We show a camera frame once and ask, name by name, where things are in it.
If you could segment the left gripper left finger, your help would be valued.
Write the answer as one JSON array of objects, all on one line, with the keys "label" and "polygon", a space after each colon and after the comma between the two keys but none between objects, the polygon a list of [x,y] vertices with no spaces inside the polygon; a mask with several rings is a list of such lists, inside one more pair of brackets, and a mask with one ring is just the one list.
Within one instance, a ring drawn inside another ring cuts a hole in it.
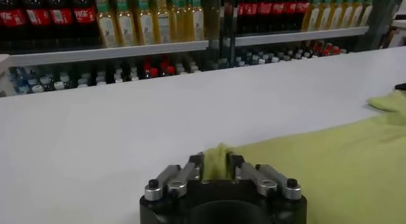
[{"label": "left gripper left finger", "polygon": [[161,200],[165,194],[183,197],[187,193],[189,181],[200,181],[204,172],[204,153],[191,155],[182,168],[180,165],[169,165],[156,178],[148,181],[144,189],[147,201]]}]

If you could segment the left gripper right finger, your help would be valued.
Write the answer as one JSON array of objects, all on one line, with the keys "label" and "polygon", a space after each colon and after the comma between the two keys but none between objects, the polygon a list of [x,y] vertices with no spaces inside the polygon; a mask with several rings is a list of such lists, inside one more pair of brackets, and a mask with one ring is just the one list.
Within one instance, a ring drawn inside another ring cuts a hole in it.
[{"label": "left gripper right finger", "polygon": [[226,158],[232,178],[252,181],[259,195],[271,197],[280,194],[290,201],[302,198],[302,188],[297,179],[288,178],[267,164],[253,166],[234,152],[227,153]]}]

